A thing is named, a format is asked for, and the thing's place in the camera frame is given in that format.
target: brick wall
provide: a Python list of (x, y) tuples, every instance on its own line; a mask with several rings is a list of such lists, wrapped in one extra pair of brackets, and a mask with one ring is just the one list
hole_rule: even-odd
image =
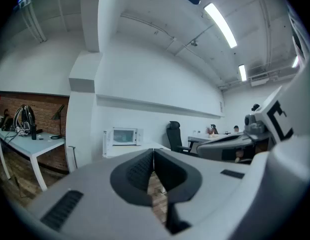
[[(0, 115), (4, 115), (4, 110), (8, 109), (9, 114), (14, 117), (17, 109), (23, 104), (29, 105), (34, 111), (37, 129), (43, 129), (44, 132), (53, 135), (60, 134), (60, 121), (51, 118), (61, 105), (65, 105), (61, 112), (61, 134), (65, 136), (69, 97), (30, 93), (0, 93)], [(68, 171), (64, 146), (40, 155), (37, 160), (39, 163), (50, 167)]]

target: wooden floor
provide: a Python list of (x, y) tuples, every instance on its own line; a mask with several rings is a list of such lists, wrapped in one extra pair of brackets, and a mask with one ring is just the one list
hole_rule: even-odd
[[(0, 159), (0, 185), (8, 199), (26, 207), (42, 192), (31, 162), (9, 150), (4, 153), (4, 158), (11, 178), (7, 179)], [(63, 174), (39, 168), (48, 188), (65, 177)], [(154, 214), (164, 224), (167, 214), (167, 195), (161, 193), (161, 189), (162, 184), (157, 175), (153, 173), (149, 180), (147, 193), (152, 196)]]

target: black office chair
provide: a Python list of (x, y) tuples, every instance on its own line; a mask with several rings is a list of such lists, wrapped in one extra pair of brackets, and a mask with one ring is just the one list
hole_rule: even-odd
[(198, 157), (196, 153), (191, 153), (194, 143), (198, 143), (196, 140), (189, 140), (189, 147), (182, 146), (180, 123), (176, 121), (170, 121), (169, 127), (166, 129), (167, 137), (170, 144), (170, 150), (178, 153)]

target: table leg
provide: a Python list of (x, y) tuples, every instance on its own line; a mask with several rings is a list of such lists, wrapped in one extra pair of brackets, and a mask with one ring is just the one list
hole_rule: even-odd
[(2, 145), (1, 145), (1, 138), (0, 138), (0, 160), (1, 160), (1, 163), (3, 165), (3, 168), (4, 168), (4, 171), (5, 171), (5, 174), (6, 174), (7, 178), (10, 179), (11, 176), (9, 174), (9, 171), (7, 170), (5, 159), (4, 159), (4, 156), (3, 156), (3, 150), (2, 150)]
[(47, 186), (40, 171), (39, 163), (37, 162), (37, 157), (31, 156), (30, 162), (41, 190), (47, 190)]

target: desk lamp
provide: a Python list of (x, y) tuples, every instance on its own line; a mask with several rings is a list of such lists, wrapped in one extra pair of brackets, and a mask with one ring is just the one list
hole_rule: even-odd
[(61, 114), (62, 114), (62, 110), (64, 107), (65, 107), (65, 105), (61, 105), (60, 108), (58, 109), (58, 111), (51, 118), (52, 120), (58, 120), (59, 119), (59, 135), (50, 137), (52, 140), (59, 140), (63, 137), (62, 136), (62, 128), (61, 128)]

